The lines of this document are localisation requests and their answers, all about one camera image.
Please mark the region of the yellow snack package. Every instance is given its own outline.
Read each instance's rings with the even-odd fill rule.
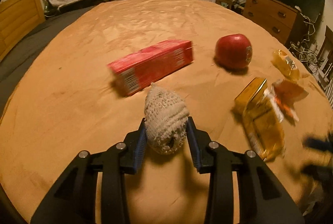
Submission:
[[[273,52],[272,64],[280,70],[280,72],[291,80],[298,80],[300,77],[299,69],[295,62],[282,50]]]
[[[270,100],[264,96],[267,80],[253,79],[235,98],[235,110],[252,149],[264,160],[272,161],[284,149],[284,132]]]

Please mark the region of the red box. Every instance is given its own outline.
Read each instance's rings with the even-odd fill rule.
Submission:
[[[193,61],[192,42],[166,40],[108,64],[116,84],[132,95]]]

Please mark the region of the metal pin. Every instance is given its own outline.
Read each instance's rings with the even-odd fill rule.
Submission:
[[[219,146],[219,144],[215,141],[211,141],[209,143],[209,147],[212,148],[212,149],[216,149],[218,146]]]
[[[247,151],[247,153],[246,153],[249,157],[251,157],[251,158],[253,158],[253,157],[255,157],[257,154],[255,153],[255,151]]]
[[[118,150],[124,150],[125,147],[126,147],[126,144],[123,143],[123,142],[120,142],[120,143],[118,143],[118,144],[116,145],[116,148],[117,148]]]
[[[88,152],[87,151],[81,151],[79,152],[79,158],[86,158],[88,156]]]

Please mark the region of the apple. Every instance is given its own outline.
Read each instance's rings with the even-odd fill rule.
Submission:
[[[252,59],[252,45],[243,34],[221,37],[216,42],[215,60],[221,66],[238,70],[246,68]]]

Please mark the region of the beige knitted fabric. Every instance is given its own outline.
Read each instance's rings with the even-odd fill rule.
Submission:
[[[152,83],[144,105],[148,144],[160,154],[172,154],[186,138],[189,111],[179,95]]]

